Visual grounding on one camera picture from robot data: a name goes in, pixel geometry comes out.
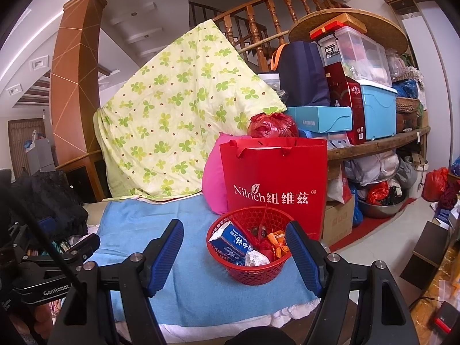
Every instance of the brown suitcase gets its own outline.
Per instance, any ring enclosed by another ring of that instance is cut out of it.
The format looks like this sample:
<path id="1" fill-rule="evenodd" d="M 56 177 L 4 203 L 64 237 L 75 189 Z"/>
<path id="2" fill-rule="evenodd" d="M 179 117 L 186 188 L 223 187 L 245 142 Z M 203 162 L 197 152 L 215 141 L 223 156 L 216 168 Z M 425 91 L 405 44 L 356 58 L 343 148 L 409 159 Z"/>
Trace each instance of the brown suitcase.
<path id="1" fill-rule="evenodd" d="M 401 133 L 406 128 L 417 128 L 417 112 L 396 113 L 396 133 Z"/>

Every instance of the brown curtain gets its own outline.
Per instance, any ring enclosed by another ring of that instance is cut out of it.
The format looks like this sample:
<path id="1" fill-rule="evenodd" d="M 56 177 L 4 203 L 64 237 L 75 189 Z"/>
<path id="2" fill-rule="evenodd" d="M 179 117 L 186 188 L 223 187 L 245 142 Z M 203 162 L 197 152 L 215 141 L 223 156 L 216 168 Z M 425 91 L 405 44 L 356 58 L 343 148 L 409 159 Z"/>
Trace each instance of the brown curtain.
<path id="1" fill-rule="evenodd" d="M 22 168 L 30 172 L 24 143 L 32 139 L 32 132 L 36 130 L 45 136 L 45 124 L 42 118 L 20 119 L 8 121 L 8 137 L 10 140 L 10 155 L 13 164 L 14 177 L 21 176 Z"/>

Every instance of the metal basin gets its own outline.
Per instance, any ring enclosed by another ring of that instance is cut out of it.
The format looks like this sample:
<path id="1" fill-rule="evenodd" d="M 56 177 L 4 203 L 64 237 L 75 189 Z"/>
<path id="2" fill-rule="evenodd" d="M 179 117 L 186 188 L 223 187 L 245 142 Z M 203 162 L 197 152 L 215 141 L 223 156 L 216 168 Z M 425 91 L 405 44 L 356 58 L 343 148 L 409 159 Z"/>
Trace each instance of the metal basin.
<path id="1" fill-rule="evenodd" d="M 363 212 L 363 215 L 369 218 L 375 218 L 375 219 L 389 218 L 395 215 L 401 209 L 401 207 L 404 205 L 407 198 L 409 197 L 409 192 L 404 189 L 402 190 L 402 194 L 403 194 L 402 196 L 404 197 L 404 200 L 402 200 L 397 205 L 390 205 L 390 206 L 371 205 L 361 199 L 358 199 L 358 206 L 360 210 Z"/>

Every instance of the blue gripper pad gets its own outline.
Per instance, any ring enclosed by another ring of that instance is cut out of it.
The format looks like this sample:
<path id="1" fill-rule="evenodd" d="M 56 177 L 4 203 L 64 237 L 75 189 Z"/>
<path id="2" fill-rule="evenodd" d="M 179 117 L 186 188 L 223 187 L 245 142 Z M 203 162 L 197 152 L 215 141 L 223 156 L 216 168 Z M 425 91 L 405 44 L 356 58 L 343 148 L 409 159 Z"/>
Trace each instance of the blue gripper pad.
<path id="1" fill-rule="evenodd" d="M 166 236 L 167 239 L 163 244 L 158 257 L 152 264 L 151 279 L 147 286 L 147 291 L 151 297 L 155 293 L 165 286 L 166 279 L 168 278 L 169 272 L 176 260 L 177 253 L 179 252 L 180 246 L 183 240 L 183 224 L 178 221 L 174 228 L 170 231 L 169 236 L 167 235 L 169 226 L 166 228 L 160 240 Z"/>
<path id="2" fill-rule="evenodd" d="M 290 222 L 286 227 L 286 243 L 292 253 L 294 262 L 298 268 L 300 276 L 308 290 L 312 291 L 317 297 L 323 293 L 323 285 L 320 282 L 318 264 L 310 254 L 305 241 L 310 239 L 296 221 Z"/>

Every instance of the toothpaste box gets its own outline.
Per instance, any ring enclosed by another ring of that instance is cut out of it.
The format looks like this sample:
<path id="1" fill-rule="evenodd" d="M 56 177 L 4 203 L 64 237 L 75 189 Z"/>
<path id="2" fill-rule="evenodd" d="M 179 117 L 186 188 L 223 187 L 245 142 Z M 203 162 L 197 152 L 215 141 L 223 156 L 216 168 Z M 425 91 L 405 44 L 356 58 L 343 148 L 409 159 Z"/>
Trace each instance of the toothpaste box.
<path id="1" fill-rule="evenodd" d="M 218 250 L 220 257 L 237 265 L 242 263 L 244 266 L 246 253 L 254 250 L 240 230 L 231 222 L 224 223 L 214 232 L 209 242 Z"/>

